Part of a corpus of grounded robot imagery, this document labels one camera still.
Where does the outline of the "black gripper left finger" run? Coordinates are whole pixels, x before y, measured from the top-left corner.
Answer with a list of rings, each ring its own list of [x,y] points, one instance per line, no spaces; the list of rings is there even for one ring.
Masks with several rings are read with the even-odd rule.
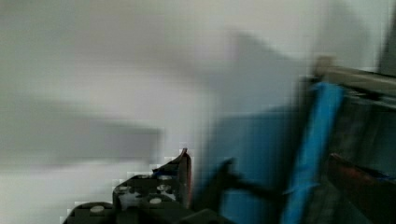
[[[137,207],[149,195],[160,194],[189,208],[191,205],[191,157],[185,147],[168,163],[148,175],[134,175],[112,192],[117,209]]]

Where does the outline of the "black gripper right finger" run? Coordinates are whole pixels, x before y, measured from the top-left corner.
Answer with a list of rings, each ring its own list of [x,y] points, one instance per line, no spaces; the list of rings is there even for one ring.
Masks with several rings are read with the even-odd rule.
[[[395,178],[354,164],[336,153],[327,162],[330,182],[373,224],[395,224]]]

